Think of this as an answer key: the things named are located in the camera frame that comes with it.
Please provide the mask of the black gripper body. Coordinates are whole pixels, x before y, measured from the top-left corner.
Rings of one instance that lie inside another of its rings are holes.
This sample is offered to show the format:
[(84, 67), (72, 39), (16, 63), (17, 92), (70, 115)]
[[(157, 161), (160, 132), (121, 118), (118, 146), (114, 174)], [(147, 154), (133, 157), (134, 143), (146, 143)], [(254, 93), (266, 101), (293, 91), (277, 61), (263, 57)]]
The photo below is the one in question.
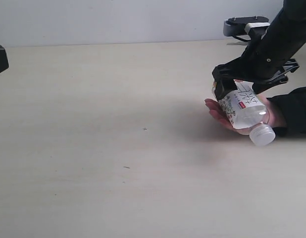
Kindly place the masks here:
[(300, 66), (292, 58), (290, 50), (245, 51), (242, 56), (216, 66), (212, 72), (215, 82), (214, 94), (217, 100), (237, 89), (235, 80), (250, 82), (253, 91), (260, 94), (274, 86), (288, 82), (287, 73), (295, 72)]

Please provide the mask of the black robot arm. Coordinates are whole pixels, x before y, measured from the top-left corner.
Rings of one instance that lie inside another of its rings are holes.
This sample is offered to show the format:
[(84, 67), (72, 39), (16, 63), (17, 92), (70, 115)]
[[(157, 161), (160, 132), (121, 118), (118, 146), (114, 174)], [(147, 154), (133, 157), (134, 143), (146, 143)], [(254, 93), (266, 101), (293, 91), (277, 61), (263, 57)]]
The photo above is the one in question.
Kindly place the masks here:
[(306, 43), (306, 0), (285, 0), (272, 22), (262, 16), (229, 18), (223, 34), (250, 39), (240, 57), (214, 68), (217, 100), (237, 90), (235, 80), (252, 83), (256, 94), (287, 83), (287, 73), (299, 68), (292, 57)]

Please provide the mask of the person's open hand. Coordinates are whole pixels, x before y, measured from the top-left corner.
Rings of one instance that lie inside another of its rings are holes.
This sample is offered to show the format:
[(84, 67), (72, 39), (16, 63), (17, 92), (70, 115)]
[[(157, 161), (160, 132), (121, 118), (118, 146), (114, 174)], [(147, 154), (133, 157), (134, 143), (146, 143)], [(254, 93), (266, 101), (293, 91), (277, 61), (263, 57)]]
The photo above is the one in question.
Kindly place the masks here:
[[(269, 111), (269, 121), (268, 125), (270, 125), (272, 128), (286, 128), (287, 124), (285, 121), (285, 118), (283, 114), (281, 113), (280, 109), (271, 101), (269, 101), (266, 97), (264, 97), (262, 94), (259, 94), (257, 96), (262, 103), (265, 104)], [(227, 118), (224, 111), (221, 109), (219, 103), (213, 99), (205, 99), (205, 105), (209, 109), (210, 115), (217, 120), (223, 127), (237, 132), (241, 135), (246, 135), (247, 130), (246, 129), (234, 129), (231, 125), (229, 119)]]

